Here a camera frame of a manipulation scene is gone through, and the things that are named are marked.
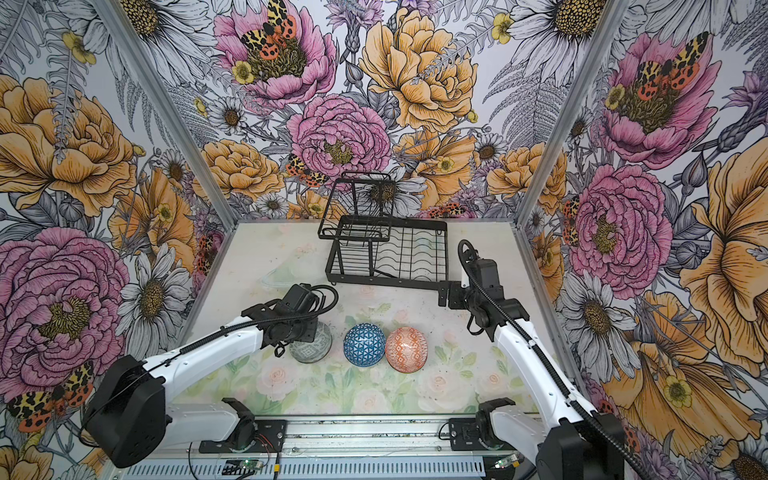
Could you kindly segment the green patterned bowl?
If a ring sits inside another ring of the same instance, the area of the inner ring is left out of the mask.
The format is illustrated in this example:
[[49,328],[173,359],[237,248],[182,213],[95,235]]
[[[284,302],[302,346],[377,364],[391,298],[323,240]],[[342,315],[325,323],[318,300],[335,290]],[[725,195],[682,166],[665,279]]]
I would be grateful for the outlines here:
[[299,363],[314,364],[322,360],[330,352],[333,344],[333,336],[330,327],[319,322],[312,342],[294,342],[288,351]]

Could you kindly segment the orange red patterned bowl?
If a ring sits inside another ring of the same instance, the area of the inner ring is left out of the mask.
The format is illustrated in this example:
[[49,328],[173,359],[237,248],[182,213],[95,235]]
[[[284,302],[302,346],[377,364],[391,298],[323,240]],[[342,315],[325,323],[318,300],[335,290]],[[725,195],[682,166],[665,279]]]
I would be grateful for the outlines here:
[[425,335],[413,327],[400,327],[388,337],[385,356],[388,364],[396,371],[411,374],[426,364],[429,347]]

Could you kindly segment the blue patterned bowl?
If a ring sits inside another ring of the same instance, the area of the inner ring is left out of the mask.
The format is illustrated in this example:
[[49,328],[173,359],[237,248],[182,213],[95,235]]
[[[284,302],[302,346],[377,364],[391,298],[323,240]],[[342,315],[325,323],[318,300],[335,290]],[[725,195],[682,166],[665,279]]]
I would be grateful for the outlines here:
[[372,367],[384,357],[386,340],[383,330],[377,325],[360,323],[345,334],[344,356],[356,367]]

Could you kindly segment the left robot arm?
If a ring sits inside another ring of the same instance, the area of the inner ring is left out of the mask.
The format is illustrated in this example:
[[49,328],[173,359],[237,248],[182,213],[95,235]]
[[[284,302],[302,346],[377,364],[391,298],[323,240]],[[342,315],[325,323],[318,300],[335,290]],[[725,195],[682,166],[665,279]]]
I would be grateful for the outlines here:
[[281,299],[246,308],[228,324],[171,351],[138,360],[126,355],[104,375],[81,427],[117,468],[132,467],[159,448],[200,442],[236,452],[258,433],[254,414],[239,400],[175,405],[190,386],[219,368],[272,348],[277,357],[295,342],[316,337],[320,316],[339,301],[330,285],[294,284]]

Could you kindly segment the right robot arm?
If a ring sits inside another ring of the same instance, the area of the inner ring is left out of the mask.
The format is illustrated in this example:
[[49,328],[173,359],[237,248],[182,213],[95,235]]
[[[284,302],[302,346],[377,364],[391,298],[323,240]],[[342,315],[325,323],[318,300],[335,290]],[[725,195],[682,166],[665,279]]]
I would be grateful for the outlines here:
[[538,409],[532,417],[509,398],[482,403],[476,415],[480,441],[514,448],[541,479],[622,479],[628,469],[650,478],[627,448],[621,422],[599,412],[577,389],[542,344],[522,303],[505,296],[497,263],[466,239],[457,254],[462,278],[443,283],[440,305],[468,312],[468,332],[487,336],[517,368]]

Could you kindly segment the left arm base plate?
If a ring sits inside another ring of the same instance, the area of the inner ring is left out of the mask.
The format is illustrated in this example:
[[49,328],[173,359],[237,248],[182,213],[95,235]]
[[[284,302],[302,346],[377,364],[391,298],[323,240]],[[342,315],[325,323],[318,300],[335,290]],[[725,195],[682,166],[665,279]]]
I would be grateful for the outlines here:
[[201,454],[280,453],[286,439],[286,420],[241,421],[223,441],[201,441]]

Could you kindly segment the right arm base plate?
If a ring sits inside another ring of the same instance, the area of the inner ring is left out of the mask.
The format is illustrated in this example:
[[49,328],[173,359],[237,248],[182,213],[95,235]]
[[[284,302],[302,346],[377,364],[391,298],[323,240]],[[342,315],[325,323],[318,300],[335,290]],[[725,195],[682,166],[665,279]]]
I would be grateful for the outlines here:
[[511,451],[513,447],[500,440],[483,436],[475,418],[453,417],[448,420],[448,442],[452,451]]

